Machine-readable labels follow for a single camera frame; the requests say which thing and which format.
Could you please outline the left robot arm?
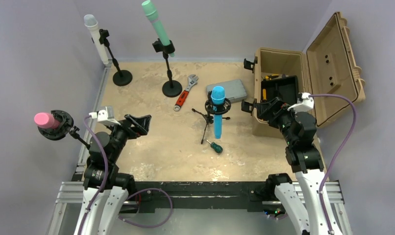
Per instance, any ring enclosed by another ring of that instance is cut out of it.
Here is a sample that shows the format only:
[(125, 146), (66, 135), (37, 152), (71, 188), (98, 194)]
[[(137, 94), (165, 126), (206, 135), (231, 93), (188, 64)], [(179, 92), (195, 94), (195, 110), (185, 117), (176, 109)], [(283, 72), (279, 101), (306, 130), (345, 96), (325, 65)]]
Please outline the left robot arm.
[(87, 128), (92, 136), (74, 234), (109, 234), (124, 200), (135, 196), (137, 189), (133, 175), (120, 173), (116, 161), (128, 140), (148, 134), (151, 118), (151, 115), (125, 115), (117, 121), (109, 118), (105, 111), (92, 112), (85, 117), (98, 120), (111, 133), (94, 133), (90, 127)]

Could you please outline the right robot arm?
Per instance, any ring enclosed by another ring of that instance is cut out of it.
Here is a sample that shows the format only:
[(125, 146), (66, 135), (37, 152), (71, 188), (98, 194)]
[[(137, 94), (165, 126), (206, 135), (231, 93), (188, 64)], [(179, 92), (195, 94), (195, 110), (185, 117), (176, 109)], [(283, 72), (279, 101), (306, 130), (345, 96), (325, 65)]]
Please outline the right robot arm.
[(276, 97), (267, 102), (254, 102), (253, 107), (259, 119), (278, 129), (284, 137), (286, 159), (304, 199), (298, 198), (286, 174), (269, 175), (266, 196), (281, 202), (298, 235), (342, 234), (325, 187), (324, 165), (313, 144), (316, 119), (308, 113), (314, 108), (313, 98), (303, 93), (298, 103), (289, 105)]

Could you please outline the mint green microphone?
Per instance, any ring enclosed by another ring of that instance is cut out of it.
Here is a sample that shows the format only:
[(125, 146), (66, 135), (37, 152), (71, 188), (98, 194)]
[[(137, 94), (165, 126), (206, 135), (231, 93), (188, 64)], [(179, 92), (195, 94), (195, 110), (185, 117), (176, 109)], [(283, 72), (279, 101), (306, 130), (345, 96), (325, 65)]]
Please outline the mint green microphone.
[(145, 16), (152, 24), (158, 39), (152, 44), (155, 52), (164, 52), (170, 57), (174, 57), (175, 48), (173, 42), (169, 39), (162, 22), (159, 19), (159, 14), (153, 2), (146, 0), (142, 3), (142, 8)]

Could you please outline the black tripod shock-mount stand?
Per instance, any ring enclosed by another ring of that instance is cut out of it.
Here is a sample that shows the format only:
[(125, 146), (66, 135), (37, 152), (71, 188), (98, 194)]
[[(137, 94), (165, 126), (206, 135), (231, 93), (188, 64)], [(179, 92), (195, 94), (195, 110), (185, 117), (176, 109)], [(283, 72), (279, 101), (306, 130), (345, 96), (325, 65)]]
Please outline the black tripod shock-mount stand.
[(229, 112), (229, 110), (231, 109), (231, 101), (226, 98), (222, 104), (215, 104), (212, 101), (211, 97), (209, 96), (204, 104), (204, 107), (206, 110), (206, 114), (201, 113), (201, 112), (197, 111), (196, 109), (192, 108), (192, 111), (194, 113), (197, 113), (197, 114), (200, 114), (201, 116), (203, 116), (203, 118), (206, 122), (206, 126), (204, 128), (200, 144), (203, 144), (203, 142), (204, 142), (205, 133), (206, 133), (206, 129), (207, 129), (208, 125), (214, 123), (214, 116), (215, 115), (222, 116), (222, 115), (226, 114), (227, 112)]

